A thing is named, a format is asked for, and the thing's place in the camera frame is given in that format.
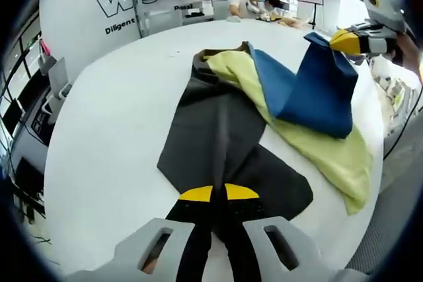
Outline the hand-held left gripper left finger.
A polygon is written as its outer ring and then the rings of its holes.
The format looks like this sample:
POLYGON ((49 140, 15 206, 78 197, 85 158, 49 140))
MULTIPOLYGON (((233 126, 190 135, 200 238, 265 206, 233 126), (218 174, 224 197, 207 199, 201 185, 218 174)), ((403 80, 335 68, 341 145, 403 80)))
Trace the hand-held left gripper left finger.
POLYGON ((201 281, 211 248, 212 186, 184 192, 164 219, 154 218, 115 249, 115 281, 201 281), (154 272, 142 267, 157 259, 154 272))

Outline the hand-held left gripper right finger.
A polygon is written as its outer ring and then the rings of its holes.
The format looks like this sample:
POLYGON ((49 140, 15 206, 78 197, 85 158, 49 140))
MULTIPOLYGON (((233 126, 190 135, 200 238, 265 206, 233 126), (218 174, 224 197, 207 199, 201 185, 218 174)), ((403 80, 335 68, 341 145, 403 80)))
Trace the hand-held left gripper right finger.
POLYGON ((259 195, 244 186, 219 190, 222 237, 235 281, 322 281, 313 241, 283 217, 267 217, 259 195))

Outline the person's left hand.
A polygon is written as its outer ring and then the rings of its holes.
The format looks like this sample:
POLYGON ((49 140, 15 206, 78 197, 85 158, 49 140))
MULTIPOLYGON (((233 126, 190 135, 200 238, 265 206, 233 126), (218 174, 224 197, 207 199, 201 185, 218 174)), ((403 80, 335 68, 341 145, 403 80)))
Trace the person's left hand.
POLYGON ((150 262, 146 262, 142 267, 142 272, 146 274, 152 274, 154 272, 154 269, 157 265, 157 259, 151 260, 150 262))

